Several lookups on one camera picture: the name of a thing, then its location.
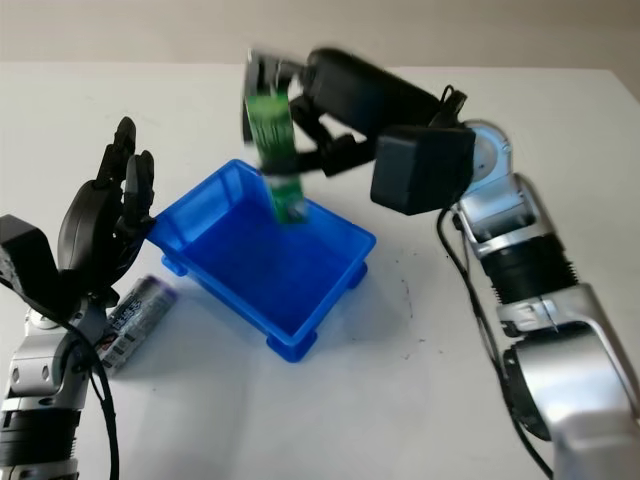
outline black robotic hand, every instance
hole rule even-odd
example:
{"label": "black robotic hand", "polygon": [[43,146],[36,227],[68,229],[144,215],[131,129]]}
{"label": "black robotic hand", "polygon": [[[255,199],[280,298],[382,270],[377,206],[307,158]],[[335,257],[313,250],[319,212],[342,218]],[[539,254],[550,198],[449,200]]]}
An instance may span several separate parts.
{"label": "black robotic hand", "polygon": [[80,188],[67,211],[57,267],[41,230],[0,217],[0,283],[42,315],[65,319],[86,294],[117,303],[111,285],[129,269],[153,226],[153,157],[146,150],[134,154],[135,138],[133,121],[123,118],[96,179]]}
{"label": "black robotic hand", "polygon": [[[295,77],[302,94],[290,101],[291,115],[317,148],[271,164],[265,175],[323,170],[332,176],[377,159],[371,200],[406,215],[443,208],[451,204],[451,192],[468,187],[475,134],[458,120],[464,93],[447,87],[438,99],[351,54],[320,48],[306,65],[252,51],[245,98],[287,92]],[[333,138],[320,122],[325,114],[365,140]],[[243,135],[246,143],[253,141],[246,110]]]}

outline silver arm segment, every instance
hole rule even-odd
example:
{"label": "silver arm segment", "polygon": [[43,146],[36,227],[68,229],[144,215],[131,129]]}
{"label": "silver arm segment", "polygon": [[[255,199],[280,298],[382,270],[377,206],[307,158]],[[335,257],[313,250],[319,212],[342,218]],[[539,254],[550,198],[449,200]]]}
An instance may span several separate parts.
{"label": "silver arm segment", "polygon": [[[94,343],[106,325],[104,308],[83,299],[70,323]],[[30,310],[25,339],[10,365],[2,403],[0,480],[76,480],[75,428],[90,373],[75,335]]]}
{"label": "silver arm segment", "polygon": [[519,421],[553,442],[556,480],[637,479],[640,393],[622,345],[591,286],[564,259],[533,186],[512,172],[506,135],[483,121],[467,126],[477,136],[474,178],[454,210],[514,339],[503,369]]}

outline green package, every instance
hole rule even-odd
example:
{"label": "green package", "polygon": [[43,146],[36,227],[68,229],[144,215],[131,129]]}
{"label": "green package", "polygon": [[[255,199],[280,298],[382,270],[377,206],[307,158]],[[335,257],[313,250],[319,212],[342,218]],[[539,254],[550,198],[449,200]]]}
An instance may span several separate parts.
{"label": "green package", "polygon": [[[297,152],[289,98],[285,94],[256,95],[248,97],[246,104],[251,134],[262,166],[283,165],[295,159]],[[300,176],[266,175],[265,180],[278,222],[305,222],[307,205]]]}

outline white wall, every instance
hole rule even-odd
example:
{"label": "white wall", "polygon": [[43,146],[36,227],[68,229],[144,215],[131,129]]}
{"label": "white wall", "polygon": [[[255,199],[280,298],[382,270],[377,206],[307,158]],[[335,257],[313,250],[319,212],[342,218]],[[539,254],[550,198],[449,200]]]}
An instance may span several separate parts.
{"label": "white wall", "polygon": [[0,59],[233,62],[255,43],[387,65],[589,67],[640,96],[640,0],[0,0]]}

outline container foot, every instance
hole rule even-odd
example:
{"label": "container foot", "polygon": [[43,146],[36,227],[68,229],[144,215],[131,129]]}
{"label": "container foot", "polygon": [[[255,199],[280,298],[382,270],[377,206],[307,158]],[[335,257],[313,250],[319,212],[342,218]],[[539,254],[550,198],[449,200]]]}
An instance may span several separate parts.
{"label": "container foot", "polygon": [[185,266],[183,266],[179,262],[176,262],[175,260],[172,260],[166,255],[162,256],[162,264],[179,277],[184,277],[187,273],[189,273],[189,270],[187,270]]}
{"label": "container foot", "polygon": [[349,284],[347,285],[347,288],[350,288],[350,289],[356,288],[360,284],[364,276],[367,274],[368,270],[369,268],[367,267],[367,264],[362,262],[362,265],[360,265],[356,273],[353,275],[353,277],[351,277],[351,280],[349,280]]}
{"label": "container foot", "polygon": [[310,332],[300,343],[297,345],[285,345],[276,337],[269,336],[267,337],[267,345],[269,348],[284,358],[287,362],[297,363],[302,360],[307,352],[311,349],[316,340],[318,339],[318,334],[313,331]]}

